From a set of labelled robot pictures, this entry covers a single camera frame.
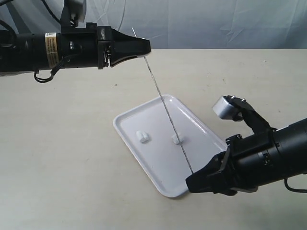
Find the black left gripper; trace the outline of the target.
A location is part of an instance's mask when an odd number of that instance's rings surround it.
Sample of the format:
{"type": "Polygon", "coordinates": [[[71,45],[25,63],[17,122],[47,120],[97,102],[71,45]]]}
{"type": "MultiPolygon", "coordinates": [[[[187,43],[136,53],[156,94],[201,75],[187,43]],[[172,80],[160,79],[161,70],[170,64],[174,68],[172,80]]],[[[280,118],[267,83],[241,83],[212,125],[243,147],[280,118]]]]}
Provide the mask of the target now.
{"type": "Polygon", "coordinates": [[[63,69],[113,68],[144,58],[150,52],[149,40],[123,34],[110,26],[87,23],[84,28],[63,27],[60,33],[63,69]]]}

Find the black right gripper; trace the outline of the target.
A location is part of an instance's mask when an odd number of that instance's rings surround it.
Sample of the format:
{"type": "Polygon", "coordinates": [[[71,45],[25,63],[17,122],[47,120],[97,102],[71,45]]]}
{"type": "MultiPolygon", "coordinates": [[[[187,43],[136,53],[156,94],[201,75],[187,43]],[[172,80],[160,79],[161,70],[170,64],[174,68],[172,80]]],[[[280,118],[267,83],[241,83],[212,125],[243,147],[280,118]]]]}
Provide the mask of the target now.
{"type": "Polygon", "coordinates": [[[227,151],[216,154],[207,165],[186,179],[191,193],[234,196],[254,193],[278,181],[278,150],[273,134],[237,134],[226,140],[227,151]]]}

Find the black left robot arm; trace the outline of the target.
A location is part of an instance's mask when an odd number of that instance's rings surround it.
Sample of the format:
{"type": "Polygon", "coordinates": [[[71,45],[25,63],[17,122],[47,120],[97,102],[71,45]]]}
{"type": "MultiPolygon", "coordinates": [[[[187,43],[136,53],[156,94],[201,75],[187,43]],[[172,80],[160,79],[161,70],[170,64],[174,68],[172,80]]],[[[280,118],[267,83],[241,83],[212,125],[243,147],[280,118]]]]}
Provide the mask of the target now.
{"type": "Polygon", "coordinates": [[[39,83],[51,81],[61,69],[115,67],[150,54],[150,41],[123,34],[110,26],[87,23],[61,32],[0,32],[0,74],[33,73],[39,83]]]}

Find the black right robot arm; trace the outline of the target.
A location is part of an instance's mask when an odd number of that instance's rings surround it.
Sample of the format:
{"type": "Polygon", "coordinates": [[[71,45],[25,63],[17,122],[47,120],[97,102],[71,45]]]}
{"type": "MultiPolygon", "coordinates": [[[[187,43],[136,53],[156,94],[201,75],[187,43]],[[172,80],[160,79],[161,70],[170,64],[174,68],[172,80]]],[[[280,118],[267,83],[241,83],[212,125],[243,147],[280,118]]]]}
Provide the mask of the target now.
{"type": "Polygon", "coordinates": [[[186,178],[191,193],[234,196],[307,172],[307,121],[226,140],[227,149],[186,178]]]}

